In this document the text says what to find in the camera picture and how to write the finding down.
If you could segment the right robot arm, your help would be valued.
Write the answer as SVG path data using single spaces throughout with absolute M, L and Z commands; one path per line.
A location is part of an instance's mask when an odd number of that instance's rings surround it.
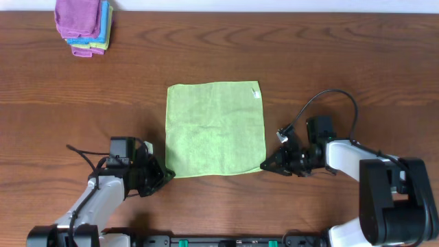
M 328 232 L 330 246 L 391 246 L 438 238 L 438 211 L 425 163 L 368 151 L 339 139 L 330 116 L 306 121 L 309 147 L 293 127 L 277 132 L 281 146 L 260 168 L 283 176 L 310 176 L 324 168 L 359 182 L 359 217 Z

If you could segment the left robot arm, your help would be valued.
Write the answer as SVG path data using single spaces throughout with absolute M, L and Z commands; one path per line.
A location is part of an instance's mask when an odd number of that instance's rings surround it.
M 35 226 L 27 246 L 151 246 L 147 237 L 106 223 L 127 198 L 156 193 L 175 172 L 158 161 L 151 143 L 136 137 L 112 137 L 109 152 L 100 156 L 84 193 L 53 224 Z

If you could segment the green microfiber cloth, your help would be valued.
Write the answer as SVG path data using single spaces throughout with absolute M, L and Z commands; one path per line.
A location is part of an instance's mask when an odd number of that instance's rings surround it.
M 165 134 L 165 163 L 176 178 L 258 172 L 266 158 L 259 83 L 169 87 Z

